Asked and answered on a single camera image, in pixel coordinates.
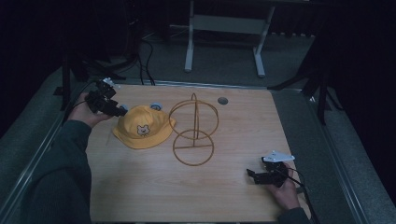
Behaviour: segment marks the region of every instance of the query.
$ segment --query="wooden tabletop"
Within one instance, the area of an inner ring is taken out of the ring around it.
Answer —
[[[290,154],[269,91],[122,85],[117,92],[113,99],[129,108],[161,103],[166,113],[195,93],[218,111],[219,127],[211,135],[214,154],[203,165],[189,166],[174,155],[176,132],[156,147],[132,149],[112,133],[118,118],[101,122],[92,130],[87,148],[93,221],[264,222],[282,213],[266,188],[247,175],[247,168],[264,172],[261,157],[272,150]],[[219,104],[220,97],[228,104]],[[193,127],[194,107],[184,106],[172,115],[178,132]],[[217,116],[209,106],[199,105],[199,117],[203,132],[216,128]],[[195,163],[207,158],[210,150],[181,151],[180,157]],[[295,167],[292,161],[288,164]]]

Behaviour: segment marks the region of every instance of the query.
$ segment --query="metal frame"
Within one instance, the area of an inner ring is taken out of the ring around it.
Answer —
[[[261,36],[259,44],[257,47],[253,48],[253,56],[256,62],[257,75],[259,77],[264,77],[265,72],[261,56],[262,46],[264,45],[265,37],[267,37],[274,11],[275,7],[269,8],[266,20],[197,15],[194,14],[194,1],[190,0],[189,45],[187,46],[184,70],[186,72],[191,72],[192,70],[194,30],[232,32]]]

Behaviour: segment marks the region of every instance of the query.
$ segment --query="small metal disc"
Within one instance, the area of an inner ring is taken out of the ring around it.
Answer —
[[[221,105],[227,105],[227,104],[228,104],[228,99],[225,98],[225,97],[220,97],[220,98],[218,99],[218,102],[219,102],[219,104],[221,104]]]

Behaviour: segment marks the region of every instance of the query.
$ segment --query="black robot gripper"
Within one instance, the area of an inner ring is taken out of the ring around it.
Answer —
[[[254,171],[247,169],[247,175],[252,177],[257,185],[275,185],[280,188],[289,176],[288,167],[283,161],[270,162],[264,161],[266,173],[256,174]]]
[[[101,111],[109,116],[124,116],[128,110],[123,105],[117,107],[118,102],[111,99],[116,94],[111,79],[108,77],[95,83],[97,90],[90,91],[85,97],[90,110],[93,113]]]

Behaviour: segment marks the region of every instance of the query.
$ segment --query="gray carpet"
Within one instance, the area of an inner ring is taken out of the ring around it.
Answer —
[[[244,39],[239,39],[238,44],[235,44],[236,38],[240,36],[227,36],[227,41],[219,41],[216,36],[218,41],[212,42],[208,34],[199,34],[192,71],[187,74],[184,72],[187,49],[185,33],[175,30],[173,34],[174,37],[167,43],[155,34],[145,38],[154,49],[148,69],[158,85],[189,82],[235,88],[265,88],[294,76],[313,41],[313,38],[303,36],[268,36],[262,52],[266,77],[260,78],[256,75],[251,50],[254,37],[243,36]],[[144,62],[149,57],[149,50],[148,44],[142,44],[140,54]],[[124,71],[121,69],[119,75],[128,77],[120,83],[139,83],[137,65]],[[304,82],[295,83],[287,90],[273,91],[273,94],[291,152],[296,157],[297,169],[304,175],[320,223],[394,223],[395,207],[376,176],[346,114],[329,104],[331,110],[325,113],[327,125],[320,125],[315,115],[317,103],[297,91]],[[52,96],[60,85],[59,70],[46,80],[20,118],[1,139],[2,205],[45,139],[51,124],[62,115],[59,110],[61,97]],[[18,205],[16,208],[6,223],[18,223]]]

